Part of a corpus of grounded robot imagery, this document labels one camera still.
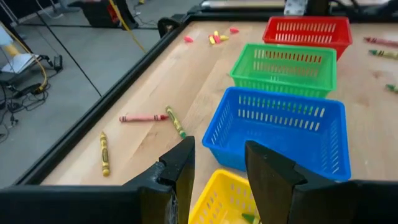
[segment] red crayon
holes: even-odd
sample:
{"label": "red crayon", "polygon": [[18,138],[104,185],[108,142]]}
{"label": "red crayon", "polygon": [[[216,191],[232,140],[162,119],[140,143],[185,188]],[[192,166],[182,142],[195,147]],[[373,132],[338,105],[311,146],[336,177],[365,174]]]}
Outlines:
{"label": "red crayon", "polygon": [[373,38],[373,37],[364,37],[363,39],[365,40],[365,42],[368,42],[371,44],[380,44],[380,45],[385,45],[385,46],[389,46],[389,47],[398,47],[397,41],[385,40],[385,39]]}
{"label": "red crayon", "polygon": [[125,116],[120,116],[119,121],[120,122],[130,122],[130,121],[163,121],[165,119],[169,118],[168,115],[149,115],[149,116],[134,116],[134,115],[125,115]]}

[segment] table surface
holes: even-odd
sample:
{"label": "table surface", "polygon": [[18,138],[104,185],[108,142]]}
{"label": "table surface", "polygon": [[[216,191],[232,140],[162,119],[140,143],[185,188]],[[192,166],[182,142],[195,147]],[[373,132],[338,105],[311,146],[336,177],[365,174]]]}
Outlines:
{"label": "table surface", "polygon": [[[240,33],[230,35],[230,27]],[[241,50],[248,42],[261,42],[265,27],[266,22],[189,24],[42,184],[122,185],[132,179],[181,139],[170,121],[121,124],[119,116],[160,114],[170,105],[196,140],[193,205],[211,174],[221,168],[201,139],[225,89],[233,86],[228,73]],[[230,39],[210,45],[208,35],[214,30]],[[397,40],[398,31],[395,24],[352,24],[351,31],[354,43],[337,63],[337,89],[327,98],[340,100],[346,107],[352,179],[397,180],[398,95],[384,85],[396,82],[398,63],[368,55],[368,49],[388,48],[366,44],[363,37]],[[186,35],[195,41],[186,44]],[[101,170],[102,130],[108,135],[109,177],[103,177]]]}

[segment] floor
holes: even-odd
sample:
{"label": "floor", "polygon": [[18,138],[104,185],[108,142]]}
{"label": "floor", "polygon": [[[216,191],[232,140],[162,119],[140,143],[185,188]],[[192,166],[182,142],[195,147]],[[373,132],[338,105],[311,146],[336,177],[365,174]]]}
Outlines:
{"label": "floor", "polygon": [[[187,12],[200,2],[147,0],[136,10],[141,12],[139,17],[142,21],[157,21],[161,17]],[[137,3],[138,0],[127,0],[131,11]],[[46,15],[43,17],[49,24],[88,25],[82,12],[64,14],[58,19],[50,19]],[[37,24],[40,21],[34,18],[25,23]],[[52,30],[102,95],[144,55],[123,30],[76,27],[53,27]],[[72,58],[45,27],[19,26],[17,31],[27,36],[25,41],[36,54],[50,57],[63,55],[64,70],[49,80],[49,96],[42,106],[14,114],[19,121],[17,125],[11,125],[11,114],[6,113],[3,124],[8,128],[8,137],[5,141],[4,138],[0,139],[0,142],[3,141],[0,143],[0,164],[3,167],[0,169],[0,188],[11,185],[20,177],[100,98]],[[159,40],[156,30],[134,30],[134,33],[147,50]],[[6,57],[0,54],[0,66],[6,63]],[[47,73],[53,75],[54,71],[47,70]],[[39,67],[35,66],[19,75],[18,80],[19,89],[41,82]],[[0,133],[5,132],[4,126],[0,126]]]}

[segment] crayon tip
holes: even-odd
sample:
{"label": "crayon tip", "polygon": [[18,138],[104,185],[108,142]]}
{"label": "crayon tip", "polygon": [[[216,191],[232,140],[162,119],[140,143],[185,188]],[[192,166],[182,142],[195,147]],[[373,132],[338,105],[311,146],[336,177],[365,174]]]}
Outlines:
{"label": "crayon tip", "polygon": [[246,213],[242,213],[242,217],[248,221],[249,223],[253,223],[254,222],[254,215],[249,215]]}
{"label": "crayon tip", "polygon": [[377,53],[377,50],[369,50],[369,53],[375,55]]}
{"label": "crayon tip", "polygon": [[391,84],[386,85],[386,88],[389,90],[394,90],[395,87],[396,87],[395,85],[391,85]]}

